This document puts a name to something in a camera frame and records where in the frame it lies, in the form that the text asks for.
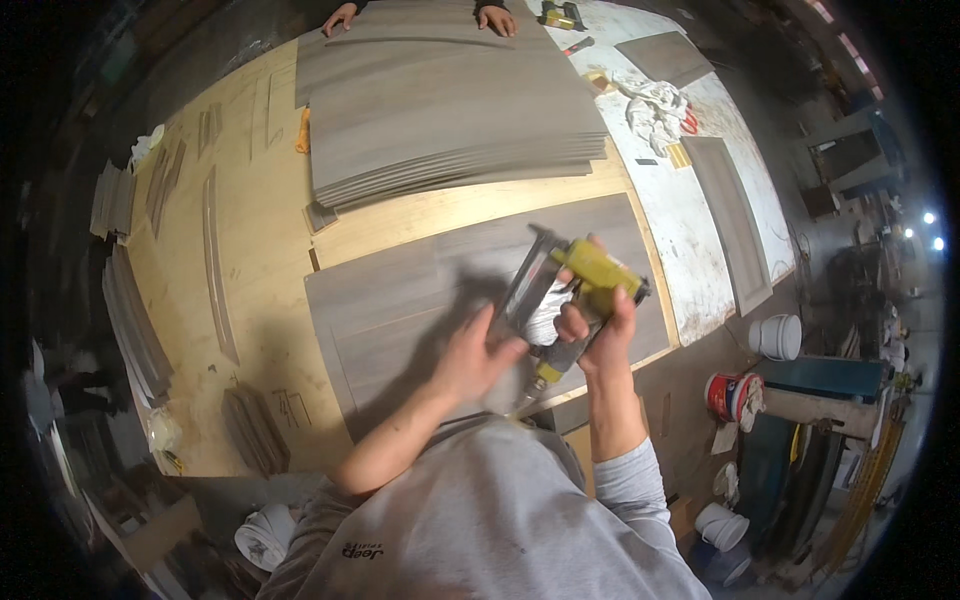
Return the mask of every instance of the yellow nail gun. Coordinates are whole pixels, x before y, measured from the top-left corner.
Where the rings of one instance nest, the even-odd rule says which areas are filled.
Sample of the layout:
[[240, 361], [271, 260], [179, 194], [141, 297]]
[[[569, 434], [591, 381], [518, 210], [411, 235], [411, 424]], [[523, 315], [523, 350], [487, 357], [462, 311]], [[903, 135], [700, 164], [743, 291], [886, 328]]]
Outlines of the yellow nail gun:
[[533, 223], [529, 227], [537, 234], [537, 240], [497, 311], [497, 327], [506, 327], [512, 334], [522, 336], [563, 268], [573, 274], [567, 285], [573, 292], [571, 303], [580, 309], [589, 325], [589, 335], [583, 340], [563, 342], [558, 338], [550, 346], [530, 346], [530, 353], [540, 360], [525, 393], [537, 398], [549, 384], [560, 381], [607, 324], [613, 314], [613, 288], [622, 285], [634, 303], [640, 304], [650, 295], [650, 285], [646, 278], [625, 269], [588, 240], [568, 242], [551, 229]]

